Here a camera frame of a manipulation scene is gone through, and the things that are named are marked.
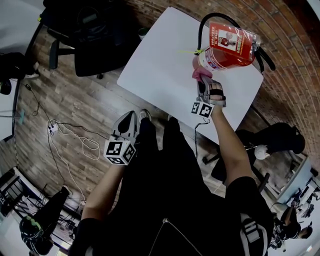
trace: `black pants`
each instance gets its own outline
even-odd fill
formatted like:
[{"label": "black pants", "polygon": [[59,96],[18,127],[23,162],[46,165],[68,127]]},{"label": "black pants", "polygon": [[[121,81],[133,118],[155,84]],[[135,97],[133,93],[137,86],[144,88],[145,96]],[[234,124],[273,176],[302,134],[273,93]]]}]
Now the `black pants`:
[{"label": "black pants", "polygon": [[137,157],[125,170],[116,208],[143,208],[147,202],[148,209],[171,210],[186,205],[184,200],[212,196],[174,117],[164,129],[163,150],[158,149],[156,128],[147,118],[141,121],[135,146]]},{"label": "black pants", "polygon": [[0,81],[23,79],[35,72],[32,63],[20,52],[0,55],[0,71]]}]

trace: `brick wall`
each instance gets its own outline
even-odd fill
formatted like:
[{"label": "brick wall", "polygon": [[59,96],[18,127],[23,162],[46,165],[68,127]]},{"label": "brick wall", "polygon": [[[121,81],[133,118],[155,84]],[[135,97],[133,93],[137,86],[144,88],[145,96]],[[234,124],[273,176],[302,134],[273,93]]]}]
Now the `brick wall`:
[{"label": "brick wall", "polygon": [[208,13],[223,13],[243,29],[260,35],[276,71],[265,66],[264,80],[253,105],[271,124],[286,122],[297,126],[306,139],[304,153],[320,171],[320,60],[308,30],[283,0],[127,0],[127,3],[147,27],[172,6],[198,20]]}]

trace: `fingers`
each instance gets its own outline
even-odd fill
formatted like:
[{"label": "fingers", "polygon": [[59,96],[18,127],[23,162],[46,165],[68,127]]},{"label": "fingers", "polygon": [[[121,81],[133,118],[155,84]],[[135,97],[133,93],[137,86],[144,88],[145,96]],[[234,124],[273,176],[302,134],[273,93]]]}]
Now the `fingers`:
[{"label": "fingers", "polygon": [[212,73],[208,70],[206,70],[204,67],[199,66],[197,67],[192,74],[192,78],[196,79],[197,81],[201,82],[200,75],[205,75],[209,78],[212,78]]},{"label": "fingers", "polygon": [[[210,84],[210,89],[214,90],[214,89],[218,89],[218,90],[222,90],[222,86],[220,84],[217,83],[211,83]],[[222,100],[222,96],[221,95],[210,95],[210,100],[216,100],[216,101],[220,101]]]}]

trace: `black office chair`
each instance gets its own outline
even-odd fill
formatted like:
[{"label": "black office chair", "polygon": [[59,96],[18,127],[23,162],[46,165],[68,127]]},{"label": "black office chair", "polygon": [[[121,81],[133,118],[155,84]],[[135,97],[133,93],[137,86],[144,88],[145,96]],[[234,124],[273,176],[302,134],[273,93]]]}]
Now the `black office chair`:
[{"label": "black office chair", "polygon": [[126,65],[140,43],[135,18],[121,0],[44,0],[43,5],[41,21],[56,38],[51,69],[60,55],[74,54],[77,76],[99,75]]},{"label": "black office chair", "polygon": [[[235,132],[239,139],[241,140],[241,142],[243,143],[244,146],[246,146],[247,148],[249,148],[246,152],[248,154],[249,157],[249,161],[250,161],[250,165],[251,165],[251,169],[252,172],[254,173],[254,175],[258,178],[258,180],[260,181],[260,185],[258,187],[259,192],[261,192],[265,186],[268,183],[270,174],[266,173],[265,176],[263,176],[258,170],[257,168],[254,167],[254,163],[256,161],[256,156],[255,156],[255,148],[253,148],[253,144],[250,141],[250,138],[253,137],[254,133],[247,131],[247,130],[237,130]],[[211,176],[219,181],[222,181],[223,183],[225,183],[226,179],[227,179],[227,171],[226,171],[226,166],[225,166],[225,162],[221,157],[221,153],[220,153],[220,148],[218,147],[218,154],[215,155],[213,158],[211,159],[207,159],[206,157],[204,157],[202,159],[203,163],[205,165],[208,165],[209,163],[212,163],[213,161],[217,160],[212,172],[211,172]]]},{"label": "black office chair", "polygon": [[[254,163],[257,159],[255,156],[255,146],[266,145],[268,148],[267,152],[270,155],[275,152],[289,150],[293,150],[295,154],[300,154],[305,148],[305,138],[301,135],[299,130],[295,126],[291,127],[289,124],[284,122],[270,125],[257,133],[247,130],[237,130],[235,133],[241,140],[242,144],[247,148],[246,152],[249,157],[252,172],[260,181],[260,185],[258,187],[260,192],[268,183],[270,174],[266,173],[265,176],[263,176],[254,167]],[[227,179],[227,172],[225,163],[221,158],[220,148],[218,148],[218,154],[213,158],[207,159],[204,157],[202,161],[204,164],[208,165],[217,159],[219,160],[214,166],[211,176],[224,183]]]}]

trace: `wooden floor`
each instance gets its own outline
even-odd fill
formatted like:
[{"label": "wooden floor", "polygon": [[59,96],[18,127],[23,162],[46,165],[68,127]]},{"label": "wooden floor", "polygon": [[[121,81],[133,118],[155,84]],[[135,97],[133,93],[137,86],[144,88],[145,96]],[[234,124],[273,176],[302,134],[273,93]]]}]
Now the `wooden floor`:
[{"label": "wooden floor", "polygon": [[[154,117],[167,118],[167,114],[160,109],[117,85],[122,68],[104,74],[102,80],[97,80],[95,77],[77,77],[74,56],[65,55],[59,57],[57,69],[49,70],[49,50],[53,41],[53,37],[47,34],[46,29],[43,28],[33,46],[34,56],[40,63],[40,77],[22,81],[23,84],[29,84],[32,87],[49,118],[63,123],[84,126],[106,138],[109,137],[114,122],[131,110],[138,113],[141,109],[148,109]],[[38,115],[33,116],[37,105],[33,94],[25,86],[20,85],[17,112],[20,113],[24,110],[25,116],[22,125],[16,122],[18,166],[39,189],[47,184],[46,191],[52,195],[61,188],[63,180],[57,171],[49,149],[48,119],[41,108]],[[159,148],[161,148],[164,127],[156,118],[154,120],[157,141]],[[194,130],[183,123],[180,126],[186,140],[194,149]],[[240,128],[256,132],[266,126],[264,121],[250,110]],[[81,128],[71,127],[70,129],[79,136],[96,140],[100,144],[101,156],[99,160],[95,161],[83,155],[82,144],[75,136],[57,133],[52,137],[60,155],[68,162],[76,183],[87,197],[110,166],[102,156],[105,139]],[[220,183],[210,176],[214,163],[208,166],[201,163],[203,156],[213,156],[216,153],[215,145],[201,135],[199,135],[198,142],[198,161],[204,181],[211,191],[223,196],[225,187],[220,186]],[[52,150],[66,184],[72,190],[77,191],[66,165],[59,159],[54,148]],[[1,141],[0,170],[6,172],[16,165],[14,140]]]}]

